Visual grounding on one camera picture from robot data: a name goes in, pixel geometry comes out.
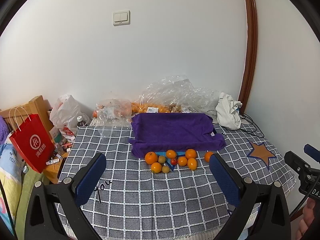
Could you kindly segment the right hand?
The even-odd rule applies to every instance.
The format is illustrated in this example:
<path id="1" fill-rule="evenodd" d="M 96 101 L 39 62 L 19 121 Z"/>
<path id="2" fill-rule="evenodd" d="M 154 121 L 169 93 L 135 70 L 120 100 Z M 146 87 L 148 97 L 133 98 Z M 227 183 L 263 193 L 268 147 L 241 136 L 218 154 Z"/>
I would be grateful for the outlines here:
<path id="1" fill-rule="evenodd" d="M 308 198 L 295 239 L 319 239 L 319 200 Z"/>

